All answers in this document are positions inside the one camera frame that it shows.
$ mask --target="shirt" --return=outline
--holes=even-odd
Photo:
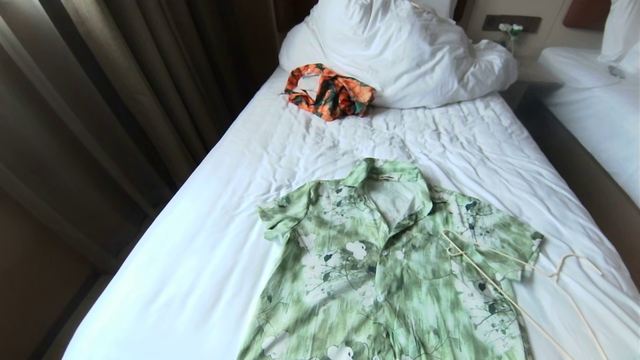
[[[259,208],[283,245],[238,359],[530,359],[521,316],[449,229],[533,264],[542,235],[478,199],[364,159]],[[512,296],[524,265],[450,235]]]
[[[318,74],[317,94],[309,96],[305,90],[297,90],[301,78]],[[289,102],[310,111],[325,121],[341,116],[367,114],[368,105],[375,99],[376,89],[348,76],[337,74],[323,64],[309,64],[294,69],[289,74],[284,94]]]

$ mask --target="white hanger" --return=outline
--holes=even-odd
[[[540,270],[539,268],[536,268],[535,266],[533,266],[533,265],[531,265],[531,264],[529,264],[529,263],[526,263],[526,262],[524,262],[524,261],[522,261],[522,260],[519,260],[519,259],[513,258],[513,257],[511,257],[511,256],[509,256],[509,255],[507,255],[507,254],[505,254],[505,253],[503,253],[503,252],[500,252],[500,251],[498,251],[498,250],[492,249],[492,248],[490,248],[489,246],[487,246],[487,245],[485,245],[485,244],[483,244],[483,243],[479,243],[479,242],[473,241],[473,240],[471,240],[471,239],[468,239],[468,238],[466,238],[466,237],[462,236],[461,234],[458,234],[457,232],[455,232],[455,231],[453,231],[453,230],[450,230],[450,229],[444,229],[444,230],[442,231],[442,235],[444,235],[444,237],[445,237],[447,240],[449,240],[449,242],[451,243],[451,245],[453,245],[453,246],[456,248],[456,250],[458,251],[457,253],[452,253],[452,252],[451,252],[451,248],[449,247],[449,248],[447,248],[447,252],[449,253],[449,255],[451,255],[451,256],[460,256],[460,255],[462,255],[465,259],[467,259],[467,260],[471,263],[471,265],[473,265],[473,267],[474,267],[474,268],[476,268],[476,270],[478,270],[478,271],[480,272],[480,274],[482,274],[482,276],[484,276],[484,278],[485,278],[485,279],[487,279],[487,281],[489,281],[489,283],[490,283],[491,285],[493,285],[493,287],[494,287],[498,292],[500,292],[504,297],[506,297],[506,298],[507,298],[507,300],[509,300],[509,302],[510,302],[512,305],[514,305],[514,306],[519,310],[519,312],[521,312],[524,316],[528,317],[528,318],[529,318],[529,320],[533,323],[533,325],[534,325],[534,326],[535,326],[535,327],[536,327],[540,332],[542,332],[542,334],[543,334],[543,335],[544,335],[544,336],[545,336],[549,341],[551,341],[551,342],[552,342],[552,343],[553,343],[553,344],[558,348],[558,350],[560,350],[560,352],[562,352],[566,357],[568,357],[568,358],[569,358],[569,359],[571,359],[571,360],[574,360],[574,359],[573,359],[573,357],[572,357],[572,356],[571,356],[571,355],[570,355],[570,354],[569,354],[565,349],[563,349],[563,348],[562,348],[562,346],[561,346],[561,345],[560,345],[560,344],[559,344],[559,343],[558,343],[558,342],[557,342],[557,341],[556,341],[556,340],[555,340],[555,339],[554,339],[554,338],[553,338],[549,333],[547,333],[547,332],[546,332],[546,331],[545,331],[545,330],[544,330],[544,329],[543,329],[543,328],[542,328],[542,327],[541,327],[541,326],[540,326],[540,325],[539,325],[539,324],[538,324],[538,323],[533,319],[533,317],[532,317],[531,315],[529,315],[526,311],[524,311],[524,309],[522,309],[522,308],[521,308],[521,307],[520,307],[520,306],[519,306],[519,305],[518,305],[518,304],[517,304],[517,303],[516,303],[516,302],[515,302],[515,301],[514,301],[510,296],[509,296],[509,295],[507,295],[507,294],[502,290],[502,288],[501,288],[498,284],[496,284],[496,283],[491,279],[491,277],[490,277],[489,275],[487,275],[487,274],[486,274],[482,269],[480,269],[480,267],[479,267],[479,266],[478,266],[478,265],[477,265],[473,260],[471,260],[471,258],[470,258],[470,257],[468,257],[468,256],[467,256],[467,254],[466,254],[464,251],[462,251],[462,249],[460,249],[460,248],[456,245],[456,243],[454,243],[454,242],[450,239],[450,237],[447,235],[447,232],[449,232],[449,233],[454,233],[454,234],[455,234],[455,235],[457,235],[459,238],[464,239],[465,241],[468,241],[468,242],[470,242],[470,243],[473,243],[473,244],[475,244],[475,245],[477,245],[477,246],[479,246],[479,247],[482,247],[482,248],[484,248],[484,249],[487,249],[487,250],[493,251],[493,252],[495,252],[496,254],[500,254],[500,255],[505,256],[505,257],[507,257],[507,258],[509,258],[509,259],[512,259],[512,260],[514,260],[514,261],[517,261],[517,262],[519,262],[519,263],[521,263],[521,264],[524,264],[525,266],[528,266],[528,267],[532,268],[533,270],[535,270],[535,271],[537,271],[537,272],[539,272],[539,273],[541,273],[541,274],[544,274],[544,275],[545,275],[546,277],[548,277],[548,278],[553,278],[553,277],[555,277],[554,284],[555,284],[555,285],[556,285],[556,287],[560,290],[560,292],[561,292],[561,293],[563,293],[563,294],[565,295],[565,297],[567,297],[567,298],[569,299],[569,301],[571,302],[571,305],[573,306],[573,309],[574,309],[574,310],[575,310],[575,312],[576,312],[576,313],[578,313],[578,315],[580,316],[580,319],[582,320],[582,323],[584,323],[584,325],[587,327],[587,329],[589,329],[589,333],[590,333],[590,335],[591,335],[591,337],[592,337],[593,341],[596,343],[596,347],[598,348],[598,351],[599,351],[600,355],[602,356],[602,358],[603,358],[603,359],[605,359],[605,360],[609,360],[609,358],[607,357],[607,354],[605,354],[604,349],[603,349],[603,348],[602,348],[602,346],[600,345],[600,342],[598,341],[598,338],[596,338],[596,335],[595,335],[595,333],[593,332],[593,329],[589,326],[589,324],[587,323],[587,320],[584,318],[584,315],[582,314],[582,311],[580,311],[580,309],[578,308],[578,305],[576,305],[576,303],[575,303],[575,301],[573,300],[573,298],[571,298],[571,295],[569,295],[569,294],[568,294],[564,289],[562,289],[562,287],[560,287],[560,285],[558,284],[558,280],[559,280],[559,278],[560,278],[560,271],[562,270],[562,267],[564,266],[564,261],[565,261],[565,260],[567,260],[568,258],[571,258],[571,257],[574,257],[574,256],[575,256],[576,258],[586,260],[586,261],[589,263],[589,265],[591,265],[591,267],[592,267],[594,270],[596,270],[596,272],[597,272],[599,275],[602,275],[602,272],[601,272],[601,271],[600,271],[600,270],[599,270],[599,269],[598,269],[598,268],[597,268],[597,267],[596,267],[596,266],[591,262],[591,260],[589,260],[588,258],[585,258],[584,256],[581,256],[581,255],[577,255],[577,254],[567,254],[567,255],[563,256],[563,257],[562,257],[562,259],[560,259],[560,262],[558,263],[558,266],[556,267],[556,272],[554,272],[553,274],[546,274],[544,271]]]

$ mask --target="brown curtain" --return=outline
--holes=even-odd
[[[272,18],[268,1],[0,1],[0,191],[115,271],[277,66]]]

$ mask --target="bed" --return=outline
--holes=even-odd
[[[640,207],[638,79],[615,78],[599,50],[552,47],[539,58],[565,86],[544,104]]]
[[[281,250],[263,238],[256,206],[345,177],[366,157],[414,163],[430,184],[531,224],[547,238],[537,264],[548,272],[567,253],[591,259],[602,276],[573,259],[561,284],[609,359],[637,357],[640,295],[627,269],[497,93],[324,122],[280,95],[287,75],[274,71],[149,227],[64,359],[235,359]],[[515,287],[518,303],[575,359],[597,359],[551,281],[534,275]],[[535,358],[563,358],[532,327],[529,338]]]

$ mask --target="pillow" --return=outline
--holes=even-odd
[[[517,78],[505,48],[471,45],[452,20],[408,0],[320,0],[280,50],[286,71],[309,63],[373,86],[373,103],[389,108],[475,99]]]
[[[421,8],[432,8],[438,16],[451,19],[458,0],[411,0],[411,2]]]
[[[622,71],[625,72],[625,76],[629,77],[629,76],[633,76],[635,75],[637,77],[638,73],[640,73],[640,56],[639,56],[639,52],[640,52],[640,42],[637,42],[632,48],[631,50],[629,50],[629,52],[625,55],[624,58],[622,58],[622,61],[620,61],[620,66],[619,68],[622,69]]]
[[[612,0],[598,60],[617,64],[640,37],[640,1]]]

